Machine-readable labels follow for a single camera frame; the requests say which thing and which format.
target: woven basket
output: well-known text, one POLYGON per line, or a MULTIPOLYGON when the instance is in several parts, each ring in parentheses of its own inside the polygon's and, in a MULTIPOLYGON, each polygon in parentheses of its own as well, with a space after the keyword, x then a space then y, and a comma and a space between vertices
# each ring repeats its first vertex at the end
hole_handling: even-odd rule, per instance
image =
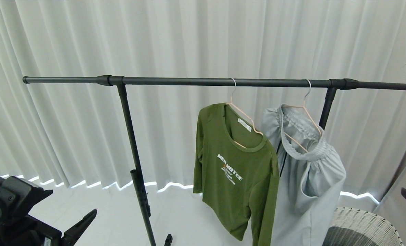
POLYGON ((351 207, 336 208, 323 246, 403 246, 383 217, 351 207))

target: green shirt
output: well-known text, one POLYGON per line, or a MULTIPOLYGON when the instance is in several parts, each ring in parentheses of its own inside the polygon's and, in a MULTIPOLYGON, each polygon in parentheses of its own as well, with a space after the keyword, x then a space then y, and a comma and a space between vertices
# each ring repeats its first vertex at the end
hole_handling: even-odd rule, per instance
POLYGON ((270 245, 279 175, 267 138, 231 106, 213 104, 198 114, 195 159, 193 192, 203 192, 235 238, 242 241, 251 217, 253 246, 270 245))

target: black drawstring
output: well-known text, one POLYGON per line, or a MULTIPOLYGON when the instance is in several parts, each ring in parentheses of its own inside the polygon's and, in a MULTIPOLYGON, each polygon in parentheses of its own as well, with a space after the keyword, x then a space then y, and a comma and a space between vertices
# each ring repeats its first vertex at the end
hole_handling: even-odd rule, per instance
MULTIPOLYGON (((282 139, 280 139, 279 146, 277 147, 277 150, 276 150, 277 154, 279 153, 279 148, 280 148, 281 144, 282 144, 282 139)), ((286 152, 285 152, 285 155, 284 155, 284 162, 282 163, 282 168, 280 169, 279 177, 282 176, 282 171, 284 170, 285 161, 286 161, 286 152)))

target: hanger hook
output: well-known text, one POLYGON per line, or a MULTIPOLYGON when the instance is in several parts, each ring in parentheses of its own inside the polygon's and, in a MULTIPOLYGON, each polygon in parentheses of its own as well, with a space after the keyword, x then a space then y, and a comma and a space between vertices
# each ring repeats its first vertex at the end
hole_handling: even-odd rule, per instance
POLYGON ((309 91, 308 93, 306 93, 305 97, 303 98, 303 101, 306 101, 306 98, 308 97, 309 93, 311 92, 311 88, 312 88, 312 84, 311 81, 309 81, 308 79, 306 79, 309 83, 309 91))
POLYGON ((233 80, 233 82, 235 83, 235 89, 233 90, 232 94, 231 94, 231 103, 233 101, 233 93, 235 93, 236 91, 236 80, 234 78, 230 78, 231 80, 233 80))

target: curtain fold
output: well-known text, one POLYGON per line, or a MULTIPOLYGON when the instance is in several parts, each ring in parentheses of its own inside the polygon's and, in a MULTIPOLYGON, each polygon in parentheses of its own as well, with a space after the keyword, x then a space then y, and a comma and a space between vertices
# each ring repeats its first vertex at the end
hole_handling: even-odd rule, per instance
MULTIPOLYGON (((406 83, 406 1, 0 1, 0 175, 129 183, 115 87, 22 83, 103 74, 406 83)), ((233 87, 127 90, 145 181, 192 184, 198 112, 233 87)), ((306 92, 239 87, 234 102, 259 127, 265 108, 306 92)), ((325 93, 308 96, 317 122, 325 93)), ((380 199, 406 152, 406 92, 338 91, 325 135, 345 191, 380 199)))

